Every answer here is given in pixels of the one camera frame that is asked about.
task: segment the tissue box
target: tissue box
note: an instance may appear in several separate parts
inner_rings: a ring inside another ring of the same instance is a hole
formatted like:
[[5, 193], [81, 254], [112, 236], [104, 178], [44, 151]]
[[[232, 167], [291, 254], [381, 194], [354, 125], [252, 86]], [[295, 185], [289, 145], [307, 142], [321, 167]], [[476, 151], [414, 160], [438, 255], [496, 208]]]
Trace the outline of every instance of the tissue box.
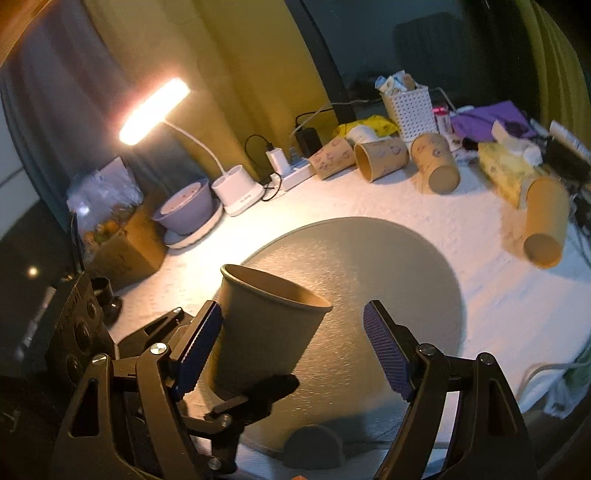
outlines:
[[496, 142], [478, 144], [480, 168], [513, 207], [525, 206], [527, 191], [539, 174], [521, 157]]

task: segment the cardboard box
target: cardboard box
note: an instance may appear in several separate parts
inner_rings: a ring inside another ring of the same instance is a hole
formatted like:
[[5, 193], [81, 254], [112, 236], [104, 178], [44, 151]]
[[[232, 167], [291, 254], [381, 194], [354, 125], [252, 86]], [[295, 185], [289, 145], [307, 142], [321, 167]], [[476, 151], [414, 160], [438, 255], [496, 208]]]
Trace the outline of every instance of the cardboard box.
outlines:
[[129, 221], [102, 244], [87, 265], [91, 277], [106, 277], [114, 290], [157, 272], [168, 250], [165, 228], [152, 220], [159, 199], [148, 197]]

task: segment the white lamp base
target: white lamp base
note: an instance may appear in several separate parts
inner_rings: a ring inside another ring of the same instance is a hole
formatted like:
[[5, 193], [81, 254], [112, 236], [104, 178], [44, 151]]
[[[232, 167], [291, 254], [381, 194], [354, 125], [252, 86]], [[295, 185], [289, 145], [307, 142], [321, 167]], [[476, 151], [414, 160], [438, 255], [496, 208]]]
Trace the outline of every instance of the white lamp base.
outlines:
[[240, 215], [265, 193], [264, 187], [255, 182], [242, 165], [232, 167], [219, 177], [212, 183], [212, 189], [230, 216]]
[[255, 183], [252, 189], [245, 196], [238, 199], [231, 205], [224, 205], [223, 209], [229, 216], [235, 217], [258, 202], [264, 193], [265, 188], [262, 185]]

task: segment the table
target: table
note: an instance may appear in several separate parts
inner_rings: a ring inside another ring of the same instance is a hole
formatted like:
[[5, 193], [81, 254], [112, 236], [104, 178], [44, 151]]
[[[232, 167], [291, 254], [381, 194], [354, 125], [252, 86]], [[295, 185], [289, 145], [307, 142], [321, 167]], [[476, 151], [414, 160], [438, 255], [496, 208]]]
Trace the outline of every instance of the table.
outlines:
[[[161, 269], [124, 292], [118, 342], [161, 314], [180, 306], [195, 314], [215, 294], [224, 263], [239, 264], [275, 238], [320, 220], [371, 216], [400, 223], [437, 247], [454, 269], [466, 307], [460, 356], [488, 351], [499, 361], [514, 392], [527, 372], [544, 363], [570, 362], [591, 331], [591, 271], [569, 230], [560, 265], [539, 270], [521, 251], [525, 211], [514, 210], [475, 167], [462, 167], [462, 182], [448, 196], [428, 191], [411, 164], [367, 183], [355, 169], [320, 180], [314, 176], [274, 200], [225, 216], [204, 240], [169, 251]], [[538, 375], [520, 408], [530, 408], [561, 371]], [[190, 412], [204, 408], [187, 400]], [[438, 440], [449, 439], [457, 396], [448, 395]]]

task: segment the screw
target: screw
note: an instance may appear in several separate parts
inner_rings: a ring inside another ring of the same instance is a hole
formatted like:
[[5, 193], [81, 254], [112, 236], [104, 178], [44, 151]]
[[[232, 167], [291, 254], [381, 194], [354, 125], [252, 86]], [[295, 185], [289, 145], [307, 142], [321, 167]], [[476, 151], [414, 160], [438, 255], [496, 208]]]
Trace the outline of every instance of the screw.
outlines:
[[155, 343], [150, 347], [150, 352], [154, 355], [160, 355], [161, 353], [164, 353], [167, 348], [166, 343]]
[[495, 363], [495, 357], [493, 357], [489, 353], [481, 353], [480, 354], [480, 361], [485, 365], [493, 365]]
[[207, 462], [207, 465], [212, 470], [219, 470], [222, 467], [222, 462], [219, 458], [211, 457]]
[[232, 417], [230, 415], [222, 415], [220, 417], [220, 425], [226, 428], [228, 425], [232, 423]]
[[430, 343], [421, 343], [418, 346], [418, 351], [421, 352], [423, 355], [431, 356], [435, 353], [435, 347]]
[[92, 364], [93, 365], [100, 365], [101, 363], [105, 362], [107, 360], [107, 356], [104, 353], [99, 353], [98, 355], [95, 355], [92, 359]]

